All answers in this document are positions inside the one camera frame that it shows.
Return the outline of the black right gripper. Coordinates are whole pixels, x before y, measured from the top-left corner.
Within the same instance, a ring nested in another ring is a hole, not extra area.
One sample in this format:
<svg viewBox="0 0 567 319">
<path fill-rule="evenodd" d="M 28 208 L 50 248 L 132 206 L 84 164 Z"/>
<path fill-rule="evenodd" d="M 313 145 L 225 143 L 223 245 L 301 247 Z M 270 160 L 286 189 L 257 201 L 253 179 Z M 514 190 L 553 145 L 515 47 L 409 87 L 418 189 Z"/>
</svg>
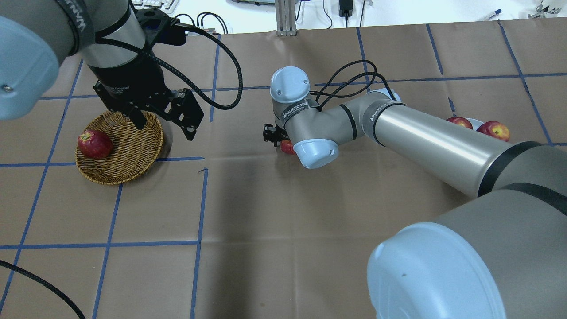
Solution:
<svg viewBox="0 0 567 319">
<path fill-rule="evenodd" d="M 286 140 L 286 131 L 278 125 L 264 124 L 263 141 L 272 143 L 274 147 L 280 147 L 283 140 Z"/>
</svg>

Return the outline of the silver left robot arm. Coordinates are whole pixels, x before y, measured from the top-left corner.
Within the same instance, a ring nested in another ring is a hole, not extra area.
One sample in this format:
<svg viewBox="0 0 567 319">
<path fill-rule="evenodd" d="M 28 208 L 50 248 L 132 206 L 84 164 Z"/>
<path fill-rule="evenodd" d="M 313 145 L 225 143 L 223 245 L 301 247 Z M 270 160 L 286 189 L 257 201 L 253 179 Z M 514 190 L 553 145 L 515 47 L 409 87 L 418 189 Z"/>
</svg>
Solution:
<svg viewBox="0 0 567 319">
<path fill-rule="evenodd" d="M 183 25 L 159 9 L 129 0 L 3 0 L 1 2 L 1 119 L 31 111 L 54 85 L 59 67 L 79 54 L 97 77 L 93 89 L 111 112 L 137 129 L 151 112 L 193 140 L 204 117 L 196 89 L 170 90 L 156 43 L 182 45 Z"/>
</svg>

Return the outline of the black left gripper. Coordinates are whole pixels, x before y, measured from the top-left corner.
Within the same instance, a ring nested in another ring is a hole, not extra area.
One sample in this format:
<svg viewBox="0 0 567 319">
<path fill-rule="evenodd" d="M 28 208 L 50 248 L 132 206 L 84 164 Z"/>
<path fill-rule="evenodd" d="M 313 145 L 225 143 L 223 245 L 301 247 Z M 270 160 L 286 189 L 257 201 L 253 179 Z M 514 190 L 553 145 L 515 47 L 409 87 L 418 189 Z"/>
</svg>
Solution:
<svg viewBox="0 0 567 319">
<path fill-rule="evenodd" d="M 93 89 L 111 111 L 123 111 L 138 130 L 147 123 L 142 110 L 156 113 L 180 127 L 188 141 L 195 138 L 204 112 L 190 89 L 170 91 L 162 67 L 149 56 L 152 49 L 115 67 L 93 67 Z"/>
</svg>

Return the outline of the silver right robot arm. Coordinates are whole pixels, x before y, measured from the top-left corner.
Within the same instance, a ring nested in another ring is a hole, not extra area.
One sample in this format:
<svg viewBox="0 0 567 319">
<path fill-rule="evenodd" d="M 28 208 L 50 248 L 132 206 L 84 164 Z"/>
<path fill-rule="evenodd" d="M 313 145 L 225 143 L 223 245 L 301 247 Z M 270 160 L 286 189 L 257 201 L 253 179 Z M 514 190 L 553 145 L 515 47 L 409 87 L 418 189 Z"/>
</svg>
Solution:
<svg viewBox="0 0 567 319">
<path fill-rule="evenodd" d="M 411 109 L 378 89 L 319 111 L 302 69 L 271 78 L 276 127 L 307 169 L 368 136 L 472 201 L 382 242 L 367 263 L 378 319 L 564 319 L 566 152 L 511 144 Z"/>
</svg>

